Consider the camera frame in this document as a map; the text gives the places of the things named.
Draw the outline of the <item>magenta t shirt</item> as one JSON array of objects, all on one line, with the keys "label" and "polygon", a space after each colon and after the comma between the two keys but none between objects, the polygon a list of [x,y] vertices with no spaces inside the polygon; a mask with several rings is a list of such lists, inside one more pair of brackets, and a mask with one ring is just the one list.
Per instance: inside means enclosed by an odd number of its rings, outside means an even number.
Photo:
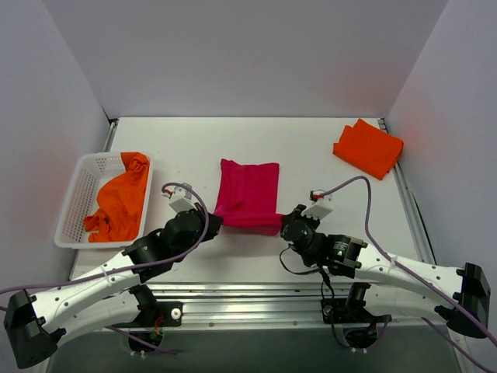
[{"label": "magenta t shirt", "polygon": [[214,215],[224,226],[257,235],[280,232],[282,215],[276,212],[280,165],[240,165],[221,160],[221,182]]}]

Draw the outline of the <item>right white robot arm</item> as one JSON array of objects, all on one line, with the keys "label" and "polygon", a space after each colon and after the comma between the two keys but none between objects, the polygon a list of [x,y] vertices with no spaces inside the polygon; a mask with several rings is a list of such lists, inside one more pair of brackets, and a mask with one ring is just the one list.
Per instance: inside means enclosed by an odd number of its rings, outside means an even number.
[{"label": "right white robot arm", "polygon": [[282,217],[281,238],[306,267],[354,281],[345,301],[348,317],[434,315],[452,331],[475,339],[489,336],[490,287],[483,269],[473,263],[443,267],[386,253],[372,242],[318,232],[324,214],[316,205],[297,205]]}]

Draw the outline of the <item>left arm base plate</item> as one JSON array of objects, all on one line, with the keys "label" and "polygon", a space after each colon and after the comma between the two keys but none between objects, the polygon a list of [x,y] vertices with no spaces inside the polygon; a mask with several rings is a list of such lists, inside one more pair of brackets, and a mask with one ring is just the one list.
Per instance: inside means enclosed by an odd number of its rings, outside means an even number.
[{"label": "left arm base plate", "polygon": [[183,303],[178,301],[159,302],[139,307],[140,312],[130,323],[138,327],[177,327],[182,325]]}]

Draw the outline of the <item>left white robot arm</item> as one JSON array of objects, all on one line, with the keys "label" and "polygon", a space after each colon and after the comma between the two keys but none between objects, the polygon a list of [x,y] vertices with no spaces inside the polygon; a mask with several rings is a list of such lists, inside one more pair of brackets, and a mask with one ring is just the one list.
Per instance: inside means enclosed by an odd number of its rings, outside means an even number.
[{"label": "left white robot arm", "polygon": [[196,209],[179,212],[164,228],[135,240],[66,285],[36,294],[17,291],[4,318],[17,367],[31,368],[62,344],[95,329],[155,322],[160,308],[147,281],[170,271],[196,245],[213,239],[222,223],[222,218]]}]

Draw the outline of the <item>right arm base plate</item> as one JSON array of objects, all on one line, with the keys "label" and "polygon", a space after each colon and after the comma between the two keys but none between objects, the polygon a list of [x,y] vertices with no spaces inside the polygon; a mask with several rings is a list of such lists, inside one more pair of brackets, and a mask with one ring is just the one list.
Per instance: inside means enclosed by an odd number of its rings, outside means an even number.
[{"label": "right arm base plate", "polygon": [[364,307],[347,307],[344,298],[322,298],[321,316],[324,324],[371,324],[390,322],[390,315],[372,315]]}]

